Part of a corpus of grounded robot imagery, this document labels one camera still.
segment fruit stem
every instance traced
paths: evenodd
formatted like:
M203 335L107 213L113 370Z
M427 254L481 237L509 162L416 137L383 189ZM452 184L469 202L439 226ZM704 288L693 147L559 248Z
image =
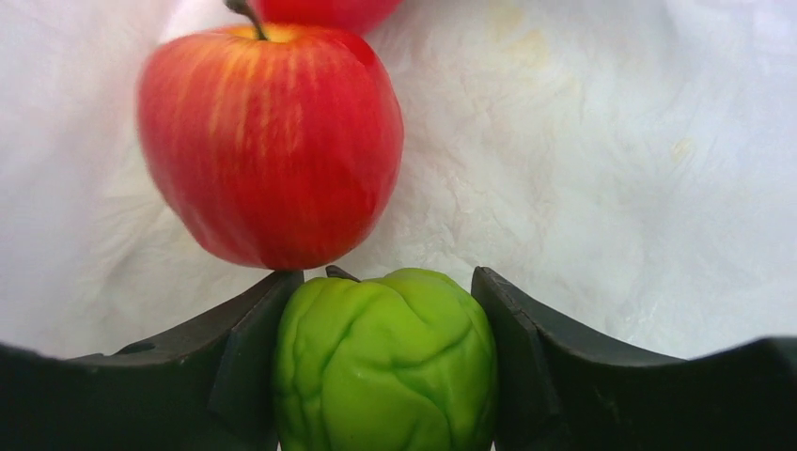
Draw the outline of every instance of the fruit stem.
M249 5L247 0L225 0L225 5L227 8L236 13L241 14L242 16L246 16L247 19L255 26L255 30L258 32L258 40L269 40L266 36L266 33L263 31L263 25L260 23L258 19L258 15L255 14L255 11Z

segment white cloth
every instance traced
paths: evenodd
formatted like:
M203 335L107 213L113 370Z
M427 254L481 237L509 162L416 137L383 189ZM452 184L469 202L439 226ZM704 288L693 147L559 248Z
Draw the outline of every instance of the white cloth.
M797 334L797 9L766 0L407 0L367 38L407 125L372 237L338 262L468 287L476 265L682 357ZM112 352L265 272L164 207L133 82L221 0L0 3L0 340Z

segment stain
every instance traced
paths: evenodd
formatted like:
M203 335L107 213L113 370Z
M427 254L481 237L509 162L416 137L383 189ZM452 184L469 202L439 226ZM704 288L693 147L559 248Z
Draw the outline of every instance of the stain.
M615 423L622 423L617 402L611 396L602 394L598 388L594 388L593 390L595 391L595 397L600 401L603 407L612 414Z
M514 40L504 52L528 69L542 69L550 59L548 43L539 30L529 31L520 39Z
M501 42L517 31L525 18L522 8L510 0L489 0L490 35L495 42Z
M569 77L564 92L581 99L584 96L584 85L575 77Z
M692 140L690 138L683 138L670 149L670 156L673 162L680 163L686 158L687 155L692 153Z

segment green fruit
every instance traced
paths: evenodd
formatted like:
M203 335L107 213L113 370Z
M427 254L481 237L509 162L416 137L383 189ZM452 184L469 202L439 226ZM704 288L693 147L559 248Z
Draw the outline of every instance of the green fruit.
M492 330L443 274L312 279L283 313L274 358L284 451L490 449Z

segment white fabric backdrop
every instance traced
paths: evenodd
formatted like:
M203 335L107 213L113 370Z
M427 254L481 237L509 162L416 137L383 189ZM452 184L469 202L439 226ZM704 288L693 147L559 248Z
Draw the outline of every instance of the white fabric backdrop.
M691 357L797 334L797 8L766 0L407 0L368 40L405 163L339 264L552 307ZM206 255L142 166L133 81L221 0L0 2L0 340L113 352L264 273Z

